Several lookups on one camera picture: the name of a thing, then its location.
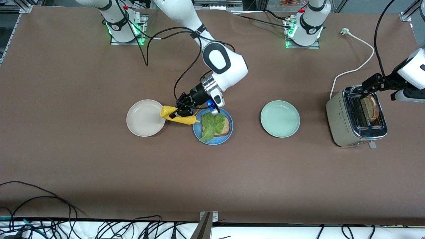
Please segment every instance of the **bread slice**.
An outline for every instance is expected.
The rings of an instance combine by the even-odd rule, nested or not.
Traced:
[[[375,97],[368,95],[362,99],[363,112],[370,122],[375,121],[379,117],[379,107]]]
[[[228,135],[229,134],[229,132],[230,132],[230,121],[229,121],[229,119],[226,116],[224,118],[225,119],[224,119],[223,130],[219,134],[218,133],[215,133],[214,134],[214,137],[219,137],[219,136],[224,136],[224,135]]]

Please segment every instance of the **white plate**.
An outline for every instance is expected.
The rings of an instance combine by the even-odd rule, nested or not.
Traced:
[[[149,137],[158,133],[165,124],[159,113],[162,105],[155,100],[141,100],[127,113],[127,127],[135,135]]]

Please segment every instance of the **silver toaster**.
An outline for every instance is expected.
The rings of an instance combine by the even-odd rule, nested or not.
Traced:
[[[363,110],[362,86],[349,86],[332,97],[326,104],[329,127],[335,143],[341,147],[369,144],[376,148],[375,140],[387,135],[382,108],[375,93],[371,94],[379,107],[379,117],[371,122]]]

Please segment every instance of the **light green plate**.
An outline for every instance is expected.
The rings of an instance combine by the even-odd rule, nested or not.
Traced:
[[[300,115],[293,105],[275,100],[265,105],[261,111],[261,124],[274,137],[286,138],[297,132]]]

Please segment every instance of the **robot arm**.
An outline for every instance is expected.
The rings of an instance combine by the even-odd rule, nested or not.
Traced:
[[[305,12],[291,16],[296,19],[297,25],[289,37],[298,45],[310,46],[319,38],[330,11],[329,0],[310,0]]]
[[[419,48],[386,76],[375,74],[362,83],[363,96],[371,92],[396,90],[392,100],[425,103],[425,50]]]
[[[99,9],[100,13],[104,17],[106,24],[109,28],[110,34],[115,40],[126,43],[134,39],[130,24],[128,24],[127,18],[125,18],[117,5],[115,0],[75,0],[81,5],[93,6]],[[136,22],[134,11],[126,10],[128,19],[132,22]]]
[[[177,110],[170,117],[191,116],[192,107],[207,102],[214,115],[224,106],[223,92],[238,83],[248,73],[243,56],[216,41],[202,24],[190,0],[154,0],[155,4],[172,20],[194,31],[192,38],[202,47],[202,59],[213,71],[201,83],[183,93],[176,103]]]

